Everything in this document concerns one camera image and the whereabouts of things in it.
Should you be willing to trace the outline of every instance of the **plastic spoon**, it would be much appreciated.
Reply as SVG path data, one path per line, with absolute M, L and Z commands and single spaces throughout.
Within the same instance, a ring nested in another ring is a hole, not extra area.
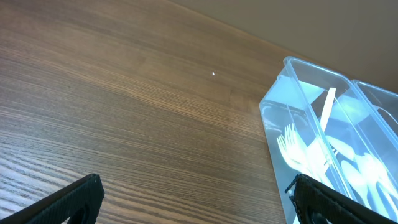
M 368 202 L 368 186 L 361 173 L 359 173 L 359 171 L 349 162 L 344 160 L 341 162 L 341 169 L 343 170 L 344 176 L 347 178 L 349 184 L 351 184 L 354 190 L 362 198 L 364 205 L 368 207 L 368 209 L 372 209 Z
M 377 173 L 379 174 L 379 182 L 388 191 L 392 194 L 395 198 L 398 198 L 397 190 L 392 186 L 390 178 L 388 177 L 387 170 L 384 168 L 383 164 L 380 162 L 379 159 L 375 158 L 374 156 L 370 155 L 369 153 L 364 154 L 365 157 L 372 159 L 375 163 L 375 168 L 377 169 Z
M 358 165 L 359 171 L 368 182 L 369 191 L 372 195 L 378 214 L 390 218 L 379 196 L 379 192 L 377 192 L 376 183 L 379 180 L 379 174 L 377 173 L 377 169 L 375 169 L 376 163 L 373 159 L 367 156 L 355 156 L 355 161 Z
M 391 205 L 391 208 L 393 209 L 396 218 L 398 219 L 398 210 L 397 207 L 395 205 L 395 203 L 392 201 L 390 194 L 388 193 L 388 191 L 384 188 L 384 186 L 381 186 L 381 191 L 383 192 L 384 196 L 386 197 L 388 203 Z
M 341 155 L 345 156 L 347 159 L 351 159 L 352 161 L 354 160 L 355 152 L 351 146 L 331 136 L 326 136 L 326 139 L 338 152 L 340 152 Z

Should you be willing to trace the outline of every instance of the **table surface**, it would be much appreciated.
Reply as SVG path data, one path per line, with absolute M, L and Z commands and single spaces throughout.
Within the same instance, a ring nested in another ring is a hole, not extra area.
M 98 223 L 284 223 L 258 104 L 293 55 L 168 1 L 0 1 L 0 218 L 89 173 Z

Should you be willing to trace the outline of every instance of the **wall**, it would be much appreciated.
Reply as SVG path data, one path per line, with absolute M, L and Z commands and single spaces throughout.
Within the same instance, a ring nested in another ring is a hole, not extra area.
M 172 1 L 398 92 L 396 0 Z

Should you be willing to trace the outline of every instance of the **clear plastic organizer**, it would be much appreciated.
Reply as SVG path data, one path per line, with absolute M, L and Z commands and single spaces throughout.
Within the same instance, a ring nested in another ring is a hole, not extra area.
M 284 190 L 297 174 L 398 221 L 397 95 L 297 58 L 284 63 L 259 106 L 287 223 L 297 217 Z

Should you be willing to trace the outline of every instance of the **plastic fork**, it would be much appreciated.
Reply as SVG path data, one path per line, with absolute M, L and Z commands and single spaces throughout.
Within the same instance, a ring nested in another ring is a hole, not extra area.
M 310 177 L 313 176 L 311 174 L 311 172 L 308 170 L 307 166 L 305 166 L 304 164 L 301 164 L 301 163 L 293 160 L 292 158 L 290 158 L 289 153 L 287 152 L 287 147 L 286 147 L 286 143 L 285 143 L 285 137 L 283 137 L 283 135 L 280 135 L 280 136 L 277 137 L 277 142 L 278 142 L 280 153 L 282 154 L 282 157 L 284 158 L 284 161 L 287 163 L 287 165 L 289 167 L 299 171 L 302 174 L 307 174 Z
M 300 147 L 293 124 L 289 124 L 285 127 L 285 141 L 289 156 L 301 164 L 307 164 L 305 154 L 302 147 Z

